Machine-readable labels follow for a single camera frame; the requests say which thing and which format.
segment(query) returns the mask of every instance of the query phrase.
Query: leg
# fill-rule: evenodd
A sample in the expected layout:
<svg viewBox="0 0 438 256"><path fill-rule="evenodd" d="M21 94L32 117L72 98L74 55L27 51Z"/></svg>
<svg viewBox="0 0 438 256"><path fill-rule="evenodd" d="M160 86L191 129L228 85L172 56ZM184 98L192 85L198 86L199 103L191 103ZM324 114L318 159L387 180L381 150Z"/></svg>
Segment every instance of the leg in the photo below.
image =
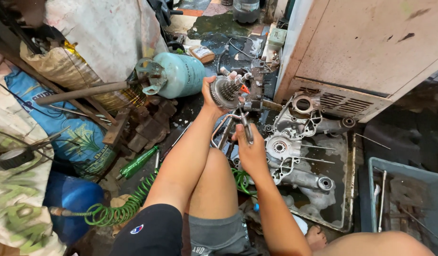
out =
<svg viewBox="0 0 438 256"><path fill-rule="evenodd" d="M256 255L238 213L238 192L225 155L210 148L183 219L183 256Z"/></svg>
<svg viewBox="0 0 438 256"><path fill-rule="evenodd" d="M400 231L354 233L315 251L315 256L434 256L415 238Z"/></svg>
<svg viewBox="0 0 438 256"><path fill-rule="evenodd" d="M205 170L186 208L190 216L224 219L238 212L238 192L230 165L217 148L210 148Z"/></svg>

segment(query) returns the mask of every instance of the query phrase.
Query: foot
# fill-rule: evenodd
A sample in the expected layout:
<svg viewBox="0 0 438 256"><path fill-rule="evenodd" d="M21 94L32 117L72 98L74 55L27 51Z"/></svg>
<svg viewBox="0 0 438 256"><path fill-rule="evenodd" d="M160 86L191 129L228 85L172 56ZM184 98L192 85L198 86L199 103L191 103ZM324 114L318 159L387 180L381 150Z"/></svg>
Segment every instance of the foot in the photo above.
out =
<svg viewBox="0 0 438 256"><path fill-rule="evenodd" d="M306 234L306 240L312 251L321 250L327 244L325 233L318 225L310 227Z"/></svg>

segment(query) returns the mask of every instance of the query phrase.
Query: green bottle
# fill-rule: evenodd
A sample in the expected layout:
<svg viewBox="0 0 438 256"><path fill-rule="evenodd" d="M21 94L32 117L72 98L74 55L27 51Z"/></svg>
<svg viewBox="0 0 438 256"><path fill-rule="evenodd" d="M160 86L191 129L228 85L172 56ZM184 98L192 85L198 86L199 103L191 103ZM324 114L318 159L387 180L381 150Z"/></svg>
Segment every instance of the green bottle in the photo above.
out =
<svg viewBox="0 0 438 256"><path fill-rule="evenodd" d="M159 148L157 146L152 147L150 150L144 152L143 154L137 156L128 164L126 164L121 170L119 170L119 175L116 179L121 179L125 177L130 179L138 170L140 170L151 157L157 152Z"/></svg>

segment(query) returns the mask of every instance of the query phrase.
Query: hand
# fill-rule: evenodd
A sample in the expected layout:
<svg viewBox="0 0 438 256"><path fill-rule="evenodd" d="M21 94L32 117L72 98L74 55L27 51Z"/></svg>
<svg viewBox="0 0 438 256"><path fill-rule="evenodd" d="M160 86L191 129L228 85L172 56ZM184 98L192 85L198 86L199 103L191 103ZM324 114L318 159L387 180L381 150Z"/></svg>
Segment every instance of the hand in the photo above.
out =
<svg viewBox="0 0 438 256"><path fill-rule="evenodd" d="M238 140L238 154L241 160L241 166L249 173L252 179L269 176L268 165L266 162L266 151L263 137L258 132L255 124L250 124L251 131L254 134L254 143L249 144L246 139L246 133L242 124L236 125L236 132L232 136L232 140Z"/></svg>
<svg viewBox="0 0 438 256"><path fill-rule="evenodd" d="M229 79L234 79L236 77L236 72L232 72L228 77L229 77ZM216 118L219 118L219 117L225 115L228 111L224 110L222 108L219 108L211 98L211 94L209 92L209 84L214 82L215 79L216 79L216 76L203 78L202 94L203 94L203 98L205 99L205 102L203 104L203 108L211 111L213 113L213 115L216 116Z"/></svg>

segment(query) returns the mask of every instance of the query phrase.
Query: plastic crate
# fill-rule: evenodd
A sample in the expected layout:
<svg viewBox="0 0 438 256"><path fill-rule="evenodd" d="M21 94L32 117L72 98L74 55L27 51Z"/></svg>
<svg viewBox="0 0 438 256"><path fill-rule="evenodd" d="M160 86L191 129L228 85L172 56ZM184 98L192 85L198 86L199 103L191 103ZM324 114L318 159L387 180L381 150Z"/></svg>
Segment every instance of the plastic crate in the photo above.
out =
<svg viewBox="0 0 438 256"><path fill-rule="evenodd" d="M370 177L370 194L374 195L374 182L373 182L373 167L386 170L388 174L402 174L408 177L415 178L428 184L427 195L432 205L428 209L423 209L425 214L424 223L434 234L438 236L438 174L421 170L412 166L401 165L398 163L382 160L379 158L371 157L369 159L369 177ZM375 212L375 199L371 196L371 214L373 231L377 232L377 214ZM431 239L431 250L435 255L438 255L438 239L429 234Z"/></svg>

